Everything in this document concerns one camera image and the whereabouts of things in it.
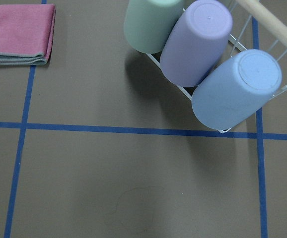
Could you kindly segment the green tumbler cup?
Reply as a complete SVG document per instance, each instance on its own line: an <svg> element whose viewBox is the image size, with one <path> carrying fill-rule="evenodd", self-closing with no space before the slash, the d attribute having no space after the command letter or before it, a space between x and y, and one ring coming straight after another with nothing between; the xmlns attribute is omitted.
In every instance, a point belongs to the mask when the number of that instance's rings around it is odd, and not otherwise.
<svg viewBox="0 0 287 238"><path fill-rule="evenodd" d="M183 7L183 0L129 1L124 20L127 42L141 53L161 52Z"/></svg>

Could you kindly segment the purple tumbler cup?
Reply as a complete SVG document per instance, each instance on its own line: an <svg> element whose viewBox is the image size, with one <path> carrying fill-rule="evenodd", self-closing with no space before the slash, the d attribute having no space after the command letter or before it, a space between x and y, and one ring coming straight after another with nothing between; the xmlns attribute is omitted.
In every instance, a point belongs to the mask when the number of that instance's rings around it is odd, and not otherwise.
<svg viewBox="0 0 287 238"><path fill-rule="evenodd" d="M171 83L194 87L223 54L233 20L217 0L190 4L172 29L160 57L160 68Z"/></svg>

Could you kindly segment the pink folded cloth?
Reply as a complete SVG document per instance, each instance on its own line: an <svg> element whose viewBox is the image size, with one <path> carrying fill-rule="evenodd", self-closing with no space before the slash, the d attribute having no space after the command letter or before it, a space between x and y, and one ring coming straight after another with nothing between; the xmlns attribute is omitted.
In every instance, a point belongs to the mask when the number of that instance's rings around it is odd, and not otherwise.
<svg viewBox="0 0 287 238"><path fill-rule="evenodd" d="M0 5L0 65L39 65L49 60L54 4Z"/></svg>

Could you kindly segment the blue tumbler cup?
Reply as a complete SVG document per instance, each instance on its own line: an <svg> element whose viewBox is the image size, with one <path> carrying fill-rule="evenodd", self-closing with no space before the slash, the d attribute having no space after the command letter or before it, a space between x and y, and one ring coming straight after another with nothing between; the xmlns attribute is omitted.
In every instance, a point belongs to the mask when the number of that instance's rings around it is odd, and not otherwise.
<svg viewBox="0 0 287 238"><path fill-rule="evenodd" d="M197 86L192 109L206 127L229 129L264 106L281 82L281 67L270 54L245 50L222 63Z"/></svg>

